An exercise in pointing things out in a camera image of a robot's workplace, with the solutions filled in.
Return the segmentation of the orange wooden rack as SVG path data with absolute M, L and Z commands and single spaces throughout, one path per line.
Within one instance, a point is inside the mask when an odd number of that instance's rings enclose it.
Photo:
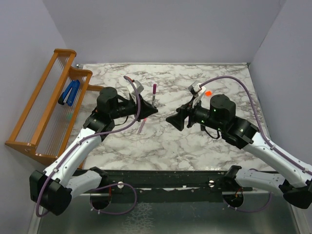
M 55 49 L 5 145 L 48 166 L 65 151 L 86 92 L 100 91 L 91 85 L 92 72 L 72 66 L 76 52 Z M 74 104 L 58 104 L 60 95 L 72 80 L 80 87 Z M 71 113 L 70 121 L 66 120 Z

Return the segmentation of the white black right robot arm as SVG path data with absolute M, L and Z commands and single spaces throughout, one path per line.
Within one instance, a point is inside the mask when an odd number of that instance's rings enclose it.
M 228 144 L 249 152 L 276 170 L 275 174 L 232 166 L 224 176 L 224 185 L 230 190 L 258 188 L 282 195 L 290 204 L 307 209 L 312 203 L 312 167 L 287 153 L 261 135 L 260 129 L 237 117 L 236 104 L 226 95 L 215 95 L 206 109 L 198 103 L 186 103 L 166 121 L 179 131 L 201 126 L 217 130 Z

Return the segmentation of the pink highlighter pen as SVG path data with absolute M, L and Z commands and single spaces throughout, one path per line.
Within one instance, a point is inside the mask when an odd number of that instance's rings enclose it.
M 145 123 L 146 123 L 146 120 L 147 120 L 147 118 L 145 118 L 145 119 L 142 121 L 142 123 L 141 123 L 141 125 L 140 125 L 140 127 L 139 127 L 139 129 L 138 129 L 137 134 L 140 134 L 140 133 L 142 132 L 143 127 L 144 127 L 144 125 L 145 125 Z

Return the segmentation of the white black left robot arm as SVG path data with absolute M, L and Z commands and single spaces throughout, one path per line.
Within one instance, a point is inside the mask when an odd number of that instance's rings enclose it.
M 91 151 L 109 134 L 116 133 L 115 119 L 134 115 L 134 121 L 139 121 L 158 112 L 141 96 L 143 89 L 142 85 L 134 82 L 128 86 L 129 98 L 125 99 L 113 87 L 102 88 L 96 108 L 72 144 L 45 170 L 36 170 L 30 175 L 30 197 L 36 203 L 38 217 L 45 215 L 40 213 L 40 207 L 60 215 L 73 198 L 87 191 L 100 193 L 114 186 L 126 186 L 122 181 L 109 181 L 108 174 L 98 167 L 92 167 L 79 176 L 74 176 L 74 173 Z

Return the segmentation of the blue stapler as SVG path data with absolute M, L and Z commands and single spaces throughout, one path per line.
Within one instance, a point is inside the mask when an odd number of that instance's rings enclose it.
M 66 87 L 65 91 L 60 95 L 58 104 L 64 105 L 66 103 L 68 106 L 72 106 L 74 104 L 79 87 L 80 81 L 78 79 L 72 80 Z

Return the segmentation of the green object in rack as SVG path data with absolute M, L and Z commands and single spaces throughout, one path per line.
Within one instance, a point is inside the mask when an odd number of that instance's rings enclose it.
M 71 118 L 72 118 L 72 114 L 71 114 L 71 113 L 67 114 L 67 116 L 66 116 L 66 120 L 67 120 L 67 121 L 70 121 L 70 120 L 71 120 Z

